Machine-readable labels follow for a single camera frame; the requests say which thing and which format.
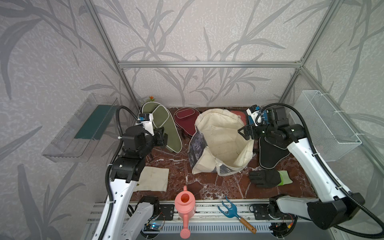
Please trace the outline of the olive green paddle case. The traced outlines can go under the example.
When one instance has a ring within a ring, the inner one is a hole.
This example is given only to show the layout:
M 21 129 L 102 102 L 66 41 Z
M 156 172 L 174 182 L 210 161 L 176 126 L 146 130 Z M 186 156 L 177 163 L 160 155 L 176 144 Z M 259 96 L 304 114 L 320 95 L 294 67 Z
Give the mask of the olive green paddle case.
M 164 128 L 168 135 L 167 149 L 179 153 L 182 150 L 182 140 L 170 111 L 157 102 L 147 102 L 142 106 L 142 113 L 153 114 L 155 128 Z

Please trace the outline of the black paddle case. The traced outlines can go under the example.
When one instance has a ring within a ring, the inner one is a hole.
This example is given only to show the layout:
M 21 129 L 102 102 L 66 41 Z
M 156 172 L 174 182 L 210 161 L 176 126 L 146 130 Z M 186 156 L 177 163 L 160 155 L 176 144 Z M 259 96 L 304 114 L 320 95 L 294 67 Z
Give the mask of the black paddle case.
M 262 169 L 271 170 L 276 165 L 290 155 L 287 149 L 281 149 L 268 143 L 265 138 L 259 139 L 260 158 L 259 165 Z

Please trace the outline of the maroon paddle case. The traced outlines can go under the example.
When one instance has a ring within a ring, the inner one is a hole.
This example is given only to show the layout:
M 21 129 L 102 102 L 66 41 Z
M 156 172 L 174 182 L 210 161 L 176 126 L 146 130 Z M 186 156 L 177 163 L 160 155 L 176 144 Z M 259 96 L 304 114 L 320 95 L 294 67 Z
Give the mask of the maroon paddle case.
M 181 128 L 185 134 L 192 137 L 196 133 L 195 122 L 201 113 L 194 108 L 181 108 L 174 115 L 175 124 Z

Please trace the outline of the beige canvas bag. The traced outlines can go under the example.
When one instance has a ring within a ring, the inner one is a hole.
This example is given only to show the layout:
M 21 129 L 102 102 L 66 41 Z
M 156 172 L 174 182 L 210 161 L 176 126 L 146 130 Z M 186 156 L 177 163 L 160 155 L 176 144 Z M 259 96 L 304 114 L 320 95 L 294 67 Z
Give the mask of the beige canvas bag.
M 247 167 L 254 155 L 254 140 L 245 140 L 238 133 L 244 126 L 239 115 L 225 109 L 201 113 L 189 143 L 192 174 L 217 173 L 225 177 Z

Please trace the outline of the blue paddle case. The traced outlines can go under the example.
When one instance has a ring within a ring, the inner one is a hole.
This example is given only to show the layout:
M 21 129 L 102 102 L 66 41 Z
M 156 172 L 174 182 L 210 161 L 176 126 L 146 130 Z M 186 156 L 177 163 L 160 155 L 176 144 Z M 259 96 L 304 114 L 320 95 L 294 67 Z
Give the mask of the blue paddle case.
M 254 120 L 252 119 L 251 116 L 248 116 L 248 125 L 254 125 Z

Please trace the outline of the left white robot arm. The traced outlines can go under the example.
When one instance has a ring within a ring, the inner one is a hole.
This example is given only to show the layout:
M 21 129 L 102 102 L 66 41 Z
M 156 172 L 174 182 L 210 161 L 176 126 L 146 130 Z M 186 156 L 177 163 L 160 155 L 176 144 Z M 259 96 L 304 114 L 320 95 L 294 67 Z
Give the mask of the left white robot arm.
M 168 135 L 163 127 L 148 131 L 143 125 L 128 128 L 119 136 L 119 146 L 108 165 L 105 184 L 108 193 L 94 240 L 135 240 L 145 223 L 158 215 L 157 197 L 139 201 L 128 222 L 124 222 L 131 197 L 154 147 L 164 147 Z

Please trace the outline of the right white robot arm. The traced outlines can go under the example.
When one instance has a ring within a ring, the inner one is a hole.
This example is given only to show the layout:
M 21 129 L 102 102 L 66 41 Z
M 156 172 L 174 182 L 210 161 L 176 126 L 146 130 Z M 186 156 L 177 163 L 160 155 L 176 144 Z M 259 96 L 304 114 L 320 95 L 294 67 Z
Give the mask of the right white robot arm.
M 272 125 L 248 125 L 238 129 L 238 133 L 246 140 L 271 138 L 278 147 L 294 155 L 309 178 L 317 198 L 275 197 L 274 204 L 281 213 L 310 219 L 317 227 L 326 230 L 351 220 L 359 211 L 358 205 L 365 203 L 360 193 L 352 195 L 356 203 L 343 193 L 342 190 L 349 191 L 349 188 L 311 149 L 303 126 L 295 124 L 275 129 Z

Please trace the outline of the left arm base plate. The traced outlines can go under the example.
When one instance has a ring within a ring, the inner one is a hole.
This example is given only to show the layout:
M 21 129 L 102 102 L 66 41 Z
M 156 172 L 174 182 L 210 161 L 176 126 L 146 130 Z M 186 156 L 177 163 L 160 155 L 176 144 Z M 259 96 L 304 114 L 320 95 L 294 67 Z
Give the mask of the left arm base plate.
M 159 221 L 172 221 L 174 219 L 175 205 L 174 204 L 160 204 Z

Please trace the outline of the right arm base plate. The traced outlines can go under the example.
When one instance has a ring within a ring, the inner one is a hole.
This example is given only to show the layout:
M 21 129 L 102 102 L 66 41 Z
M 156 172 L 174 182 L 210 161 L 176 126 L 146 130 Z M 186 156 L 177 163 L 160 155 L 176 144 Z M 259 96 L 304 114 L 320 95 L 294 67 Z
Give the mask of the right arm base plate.
M 254 214 L 256 220 L 281 220 L 294 221 L 295 216 L 282 213 L 274 204 L 252 204 L 249 211 Z

